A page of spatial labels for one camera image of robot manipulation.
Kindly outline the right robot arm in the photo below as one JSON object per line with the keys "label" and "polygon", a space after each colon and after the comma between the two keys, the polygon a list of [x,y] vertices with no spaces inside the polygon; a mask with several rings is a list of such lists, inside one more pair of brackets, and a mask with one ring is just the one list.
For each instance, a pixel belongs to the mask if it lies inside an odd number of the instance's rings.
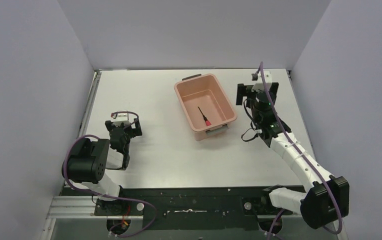
{"label": "right robot arm", "polygon": [[275,101],[279,83],[256,89],[254,85],[237,85],[236,104],[242,105],[250,118],[256,137],[277,153],[294,172],[303,192],[275,185],[264,190],[266,203],[302,216],[313,228],[326,228],[337,222],[333,234],[344,227],[343,218],[349,214],[350,185],[324,169],[298,142],[291,128],[278,116]]}

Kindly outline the red handled screwdriver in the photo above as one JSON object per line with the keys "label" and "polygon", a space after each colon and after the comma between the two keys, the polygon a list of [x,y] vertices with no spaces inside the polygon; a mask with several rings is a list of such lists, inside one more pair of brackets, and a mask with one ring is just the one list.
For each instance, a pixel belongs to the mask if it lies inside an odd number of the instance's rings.
{"label": "red handled screwdriver", "polygon": [[208,120],[208,118],[204,115],[204,113],[202,112],[201,108],[198,106],[198,110],[200,111],[201,115],[202,115],[202,118],[204,120],[204,123],[206,126],[211,126],[211,122]]}

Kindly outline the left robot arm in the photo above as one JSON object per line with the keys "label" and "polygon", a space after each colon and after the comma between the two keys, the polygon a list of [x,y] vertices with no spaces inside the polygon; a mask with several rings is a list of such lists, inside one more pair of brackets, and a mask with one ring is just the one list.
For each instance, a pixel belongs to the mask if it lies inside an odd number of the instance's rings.
{"label": "left robot arm", "polygon": [[107,202],[107,208],[120,215],[127,201],[120,197],[122,187],[105,173],[106,170],[124,171],[130,162],[131,139],[142,136],[140,121],[107,120],[104,123],[109,138],[90,140],[90,135],[78,139],[67,155],[62,175],[70,182],[82,184],[85,191]]}

